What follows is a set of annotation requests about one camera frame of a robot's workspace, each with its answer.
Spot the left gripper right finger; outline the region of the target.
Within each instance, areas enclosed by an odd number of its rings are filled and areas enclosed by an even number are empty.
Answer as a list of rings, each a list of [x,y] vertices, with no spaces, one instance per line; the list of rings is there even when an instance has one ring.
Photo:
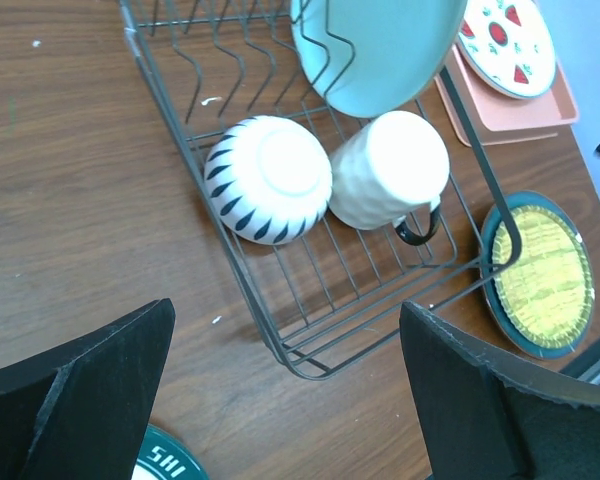
[[[600,384],[405,302],[400,340],[434,479],[600,479]]]

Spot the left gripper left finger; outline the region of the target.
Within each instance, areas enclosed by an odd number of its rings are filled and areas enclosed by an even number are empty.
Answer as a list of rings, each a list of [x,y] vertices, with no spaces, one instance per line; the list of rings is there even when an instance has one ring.
[[[154,300],[0,369],[0,479],[129,479],[175,325]]]

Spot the dark blue plate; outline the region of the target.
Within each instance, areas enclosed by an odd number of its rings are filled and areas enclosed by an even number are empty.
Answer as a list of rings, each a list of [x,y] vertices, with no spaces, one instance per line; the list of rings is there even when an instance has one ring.
[[[555,202],[540,193],[534,191],[515,192],[505,197],[505,203],[511,215],[514,208],[523,205],[539,205],[546,207],[565,220],[569,224],[570,228],[572,228],[574,232],[582,239],[582,236],[580,235],[575,224],[566,215],[566,213]],[[509,321],[503,310],[495,290],[495,277],[512,266],[519,259],[521,254],[521,250],[518,256],[514,254],[513,241],[509,231],[506,228],[502,214],[496,206],[489,210],[482,224],[481,242],[482,247],[479,270],[480,277],[484,281],[484,297],[492,317],[504,335],[506,335],[509,340],[521,351],[538,359],[557,359],[574,352],[577,346],[586,336],[591,322],[593,309],[585,332],[572,345],[559,349],[547,349],[531,343],[523,338],[522,335],[514,329],[512,323]],[[588,256],[583,239],[582,243]]]

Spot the yellow green ribbed plate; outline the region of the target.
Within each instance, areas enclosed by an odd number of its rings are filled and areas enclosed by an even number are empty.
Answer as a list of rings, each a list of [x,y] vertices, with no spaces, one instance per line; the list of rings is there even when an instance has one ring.
[[[519,259],[495,277],[503,310],[523,338],[547,348],[572,345],[585,332],[593,277],[581,237],[539,205],[512,210],[521,235]]]

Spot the cream ceramic mug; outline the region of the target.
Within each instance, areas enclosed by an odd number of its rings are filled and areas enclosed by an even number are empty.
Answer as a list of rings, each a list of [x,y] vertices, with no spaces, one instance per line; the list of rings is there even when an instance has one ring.
[[[441,135],[408,111],[385,113],[330,156],[329,208],[358,230],[393,227],[408,245],[426,244],[440,225],[450,158]]]

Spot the black wire dish rack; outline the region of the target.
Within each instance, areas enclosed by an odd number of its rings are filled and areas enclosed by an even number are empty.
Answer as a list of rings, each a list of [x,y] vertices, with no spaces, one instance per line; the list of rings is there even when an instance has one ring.
[[[128,48],[195,185],[206,156],[235,123],[278,115],[308,128],[326,148],[363,120],[337,112],[302,70],[290,1],[123,1]],[[324,380],[392,340],[393,316],[416,300],[437,310],[485,286],[520,257],[521,235],[480,146],[473,169],[494,205],[478,223],[462,190],[444,193],[441,227],[422,246],[389,229],[360,232],[332,216],[284,246],[240,238],[210,221],[260,338],[307,380]]]

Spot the mint green flower plate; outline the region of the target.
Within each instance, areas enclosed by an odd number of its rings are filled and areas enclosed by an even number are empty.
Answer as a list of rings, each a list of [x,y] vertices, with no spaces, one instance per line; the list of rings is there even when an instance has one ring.
[[[304,74],[333,109],[374,118],[401,107],[440,71],[467,4],[450,0],[310,0],[289,4]]]

